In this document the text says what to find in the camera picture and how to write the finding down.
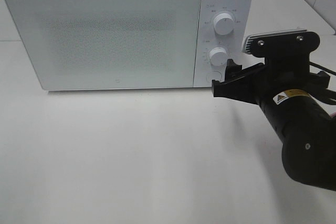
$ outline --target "microwave door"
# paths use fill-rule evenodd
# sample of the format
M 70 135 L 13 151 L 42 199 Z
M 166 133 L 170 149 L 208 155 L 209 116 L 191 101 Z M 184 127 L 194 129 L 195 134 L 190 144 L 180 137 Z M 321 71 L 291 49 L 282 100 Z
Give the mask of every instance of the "microwave door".
M 192 87 L 200 0 L 6 0 L 45 90 Z

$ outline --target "black cable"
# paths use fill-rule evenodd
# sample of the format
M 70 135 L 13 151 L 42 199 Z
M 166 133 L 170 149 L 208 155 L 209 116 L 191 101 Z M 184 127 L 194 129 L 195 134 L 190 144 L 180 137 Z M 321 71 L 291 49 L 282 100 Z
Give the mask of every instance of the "black cable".
M 329 104 L 329 105 L 336 105 L 336 92 L 325 89 L 320 87 L 319 85 L 315 84 L 307 84 L 304 87 L 304 90 L 306 90 L 311 96 L 319 100 L 320 102 Z
M 313 66 L 313 67 L 316 67 L 316 68 L 319 68 L 319 69 L 321 69 L 321 70 L 323 70 L 323 71 L 325 71 L 325 72 L 327 72 L 327 73 L 330 73 L 330 74 L 333 74 L 334 76 L 336 76 L 336 72 L 335 71 L 332 71 L 332 70 L 330 70 L 330 69 L 328 69 L 328 68 L 325 68 L 325 67 L 323 67 L 323 66 L 321 66 L 321 65 L 318 65 L 318 64 L 316 64 L 316 63 L 314 63 L 314 62 L 309 62 L 309 64 L 311 65 L 311 66 Z

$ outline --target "power knob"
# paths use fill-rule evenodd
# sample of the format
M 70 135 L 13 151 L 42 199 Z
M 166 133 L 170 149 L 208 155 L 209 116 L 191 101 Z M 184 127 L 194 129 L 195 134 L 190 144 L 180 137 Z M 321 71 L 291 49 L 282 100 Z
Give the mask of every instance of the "power knob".
M 235 26 L 235 18 L 230 13 L 221 13 L 214 18 L 214 29 L 219 35 L 227 35 Z
M 222 66 L 226 64 L 228 57 L 227 50 L 223 47 L 215 47 L 208 54 L 210 63 L 214 66 Z

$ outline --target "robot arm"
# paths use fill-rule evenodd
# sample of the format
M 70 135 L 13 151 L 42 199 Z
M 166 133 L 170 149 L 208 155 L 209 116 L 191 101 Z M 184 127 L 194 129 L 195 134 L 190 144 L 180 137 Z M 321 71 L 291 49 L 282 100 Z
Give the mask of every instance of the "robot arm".
M 336 105 L 330 76 L 310 73 L 309 53 L 320 38 L 306 30 L 249 36 L 247 54 L 264 58 L 242 69 L 231 59 L 214 97 L 257 104 L 283 143 L 282 163 L 293 180 L 336 191 L 336 119 L 312 98 Z

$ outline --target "screw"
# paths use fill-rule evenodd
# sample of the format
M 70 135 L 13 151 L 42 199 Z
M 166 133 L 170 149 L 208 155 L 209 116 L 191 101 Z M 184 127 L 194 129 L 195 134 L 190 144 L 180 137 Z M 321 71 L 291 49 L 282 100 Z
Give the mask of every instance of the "screw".
M 296 37 L 297 41 L 303 41 L 303 36 L 299 35 L 298 37 Z
M 258 46 L 259 47 L 262 47 L 264 44 L 265 44 L 265 42 L 263 40 L 258 41 Z

